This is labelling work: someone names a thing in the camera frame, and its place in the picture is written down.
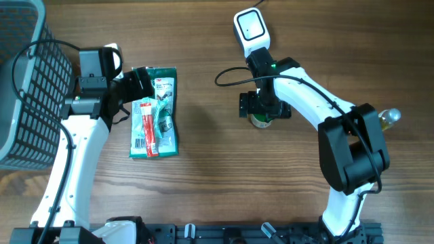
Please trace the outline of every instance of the basket mesh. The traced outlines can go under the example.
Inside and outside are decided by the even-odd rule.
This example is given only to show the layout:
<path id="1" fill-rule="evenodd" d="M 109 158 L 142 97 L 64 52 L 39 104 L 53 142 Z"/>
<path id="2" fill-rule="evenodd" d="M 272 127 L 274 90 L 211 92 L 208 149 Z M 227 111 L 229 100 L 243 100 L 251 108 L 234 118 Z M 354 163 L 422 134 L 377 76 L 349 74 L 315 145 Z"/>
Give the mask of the basket mesh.
<path id="1" fill-rule="evenodd" d="M 16 55 L 23 45 L 31 41 L 37 13 L 31 8 L 17 7 L 0 10 L 0 59 L 8 60 Z M 53 35 L 43 24 L 40 39 Z M 69 84 L 73 80 L 71 62 L 58 44 L 44 43 L 37 47 L 30 86 L 26 101 L 38 111 L 60 120 L 60 108 Z M 37 116 L 35 111 L 23 106 L 16 138 L 8 156 L 0 161 L 2 168 L 44 169 L 54 163 L 60 137 L 60 128 L 51 121 Z"/>

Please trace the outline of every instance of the wooden tabletop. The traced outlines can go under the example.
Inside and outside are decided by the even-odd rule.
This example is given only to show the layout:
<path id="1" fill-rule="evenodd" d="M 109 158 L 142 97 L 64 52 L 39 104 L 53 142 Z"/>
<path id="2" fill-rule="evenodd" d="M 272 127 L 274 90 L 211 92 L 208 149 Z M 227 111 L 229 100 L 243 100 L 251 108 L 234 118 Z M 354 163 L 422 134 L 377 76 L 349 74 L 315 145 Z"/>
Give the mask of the wooden tabletop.
<path id="1" fill-rule="evenodd" d="M 72 2 L 47 2 L 58 39 L 80 47 L 118 43 L 124 70 L 178 69 L 179 156 L 130 159 L 130 121 L 113 126 L 96 171 L 92 223 L 114 216 L 175 224 L 317 221 L 329 185 L 315 129 L 295 111 L 256 129 L 238 117 L 239 93 L 254 85 L 214 85 L 223 69 L 245 65 L 233 16 L 252 1 Z M 387 243 L 434 242 L 434 3 L 269 0 L 260 10 L 274 59 L 294 58 L 344 100 L 401 110 L 401 121 L 384 133 L 391 164 L 383 191 L 367 198 L 361 219 L 381 222 Z M 249 77 L 242 70 L 221 82 Z M 28 226 L 49 173 L 0 171 L 0 242 Z"/>

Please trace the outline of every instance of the gray basket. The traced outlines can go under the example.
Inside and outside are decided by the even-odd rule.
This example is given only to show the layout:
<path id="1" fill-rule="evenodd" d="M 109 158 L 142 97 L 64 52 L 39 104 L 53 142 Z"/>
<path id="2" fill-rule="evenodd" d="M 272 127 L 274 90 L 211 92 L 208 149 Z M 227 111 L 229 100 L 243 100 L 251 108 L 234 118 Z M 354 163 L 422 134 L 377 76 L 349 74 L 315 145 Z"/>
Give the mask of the gray basket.
<path id="1" fill-rule="evenodd" d="M 45 169 L 54 163 L 60 128 L 38 117 L 16 99 L 11 87 L 12 60 L 31 41 L 53 38 L 39 0 L 0 0 L 0 169 Z M 33 46 L 15 71 L 26 101 L 59 119 L 73 70 L 58 44 Z"/>

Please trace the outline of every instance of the wooden table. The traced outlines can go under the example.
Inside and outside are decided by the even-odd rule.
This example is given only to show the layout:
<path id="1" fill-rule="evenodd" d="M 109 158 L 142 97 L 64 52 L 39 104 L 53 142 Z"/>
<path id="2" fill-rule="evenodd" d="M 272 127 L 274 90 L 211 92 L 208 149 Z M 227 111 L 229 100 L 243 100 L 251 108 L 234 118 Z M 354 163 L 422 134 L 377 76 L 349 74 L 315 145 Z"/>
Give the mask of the wooden table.
<path id="1" fill-rule="evenodd" d="M 317 132 L 297 112 L 255 129 L 238 117 L 239 93 L 253 84 L 213 82 L 221 70 L 244 65 L 233 16 L 252 1 L 81 2 L 48 1 L 58 39 L 81 47 L 118 43 L 124 70 L 178 69 L 179 156 L 130 159 L 130 121 L 113 126 L 96 171 L 92 223 L 113 216 L 175 224 L 317 220 L 329 191 Z M 276 60 L 294 58 L 344 100 L 402 111 L 385 132 L 391 166 L 384 190 L 368 197 L 361 218 L 381 222 L 387 243 L 432 243 L 433 2 L 269 0 L 260 9 Z M 221 82 L 248 77 L 234 72 Z M 28 226 L 49 173 L 0 171 L 0 242 Z"/>

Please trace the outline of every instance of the barcode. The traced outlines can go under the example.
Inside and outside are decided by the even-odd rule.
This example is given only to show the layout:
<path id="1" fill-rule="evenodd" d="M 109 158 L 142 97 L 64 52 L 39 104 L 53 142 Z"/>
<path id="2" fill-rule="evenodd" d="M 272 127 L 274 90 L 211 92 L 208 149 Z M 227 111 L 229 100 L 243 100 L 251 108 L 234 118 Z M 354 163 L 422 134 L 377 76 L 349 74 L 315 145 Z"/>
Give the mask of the barcode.
<path id="1" fill-rule="evenodd" d="M 151 151 L 152 151 L 152 154 L 157 154 L 158 152 L 157 152 L 157 147 L 155 146 L 155 143 L 151 143 Z"/>
<path id="2" fill-rule="evenodd" d="M 140 139 L 137 138 L 136 139 L 136 146 L 135 148 L 144 148 L 146 146 L 146 144 L 144 143 L 144 138 Z"/>

